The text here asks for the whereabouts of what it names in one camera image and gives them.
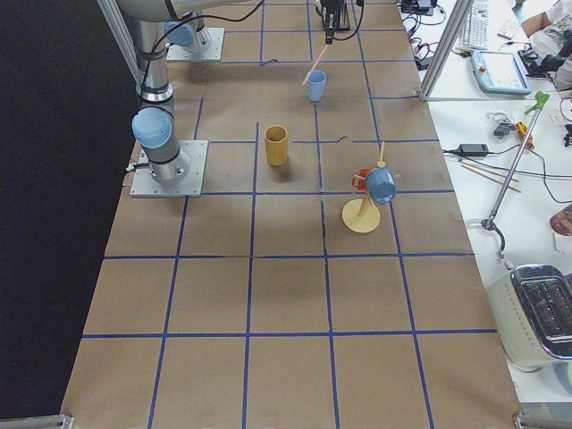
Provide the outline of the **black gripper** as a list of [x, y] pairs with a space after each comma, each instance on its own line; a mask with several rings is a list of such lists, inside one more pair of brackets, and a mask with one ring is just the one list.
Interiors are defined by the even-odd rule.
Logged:
[[345, 0], [316, 0], [315, 7], [322, 15], [325, 44], [331, 45], [341, 22], [341, 11]]

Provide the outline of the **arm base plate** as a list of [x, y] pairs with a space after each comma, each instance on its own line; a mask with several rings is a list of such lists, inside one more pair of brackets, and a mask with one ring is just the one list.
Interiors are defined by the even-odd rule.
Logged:
[[222, 59], [224, 28], [204, 27], [195, 32], [181, 27], [167, 38], [169, 63], [217, 63]]
[[135, 198], [199, 198], [206, 169], [208, 141], [180, 140], [180, 153], [168, 164], [152, 163], [141, 149], [133, 172], [130, 195]]

